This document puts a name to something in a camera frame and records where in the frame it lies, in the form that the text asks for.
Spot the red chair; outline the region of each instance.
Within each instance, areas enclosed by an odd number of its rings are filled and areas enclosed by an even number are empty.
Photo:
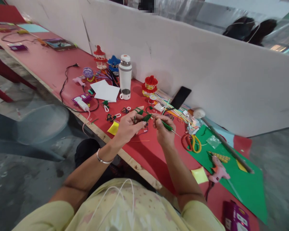
[[[0,60],[0,75],[9,81],[13,83],[23,83],[26,86],[36,90],[36,87],[24,80],[22,77],[20,77],[17,73],[15,73],[12,69],[10,69],[7,65],[5,65],[1,60]],[[3,99],[6,102],[12,102],[13,100],[8,97],[3,91],[0,90],[0,98]]]

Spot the glue gun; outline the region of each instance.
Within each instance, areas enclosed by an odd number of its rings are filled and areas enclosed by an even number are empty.
[[[219,180],[222,177],[225,179],[230,179],[230,176],[226,172],[225,167],[223,166],[221,161],[216,156],[212,156],[212,161],[215,164],[215,167],[212,168],[215,173],[213,175],[209,176],[209,180],[214,182],[214,183],[217,183],[217,182],[219,182]]]
[[[85,78],[86,78],[86,77],[82,75],[82,76],[79,76],[79,77],[74,78],[74,79],[73,79],[73,82],[74,82],[74,83],[77,83],[77,82],[78,82],[81,86],[84,86],[84,87],[85,87],[86,84],[81,81],[81,80],[84,80]]]

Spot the white cup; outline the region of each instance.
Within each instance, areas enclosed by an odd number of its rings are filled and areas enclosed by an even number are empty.
[[[121,90],[120,99],[128,100],[131,98],[131,91],[129,89]]]

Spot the gray floor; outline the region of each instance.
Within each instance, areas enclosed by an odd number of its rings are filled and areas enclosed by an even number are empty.
[[[0,86],[13,103],[0,102],[0,113],[20,120],[31,110],[59,104],[42,85],[7,53],[0,57],[17,73],[38,87],[32,91],[0,76]],[[252,138],[250,159],[264,173],[268,226],[261,230],[289,230],[289,130]],[[81,140],[60,140],[53,150],[66,157],[60,163],[0,154],[0,230],[11,230],[22,218],[46,203],[74,169],[74,153]]]

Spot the white charger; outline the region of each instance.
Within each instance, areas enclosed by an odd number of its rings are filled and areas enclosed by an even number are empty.
[[[90,111],[88,105],[87,105],[84,101],[79,100],[79,101],[77,101],[77,103],[78,103],[79,107],[82,108],[82,110],[84,110],[84,111]]]

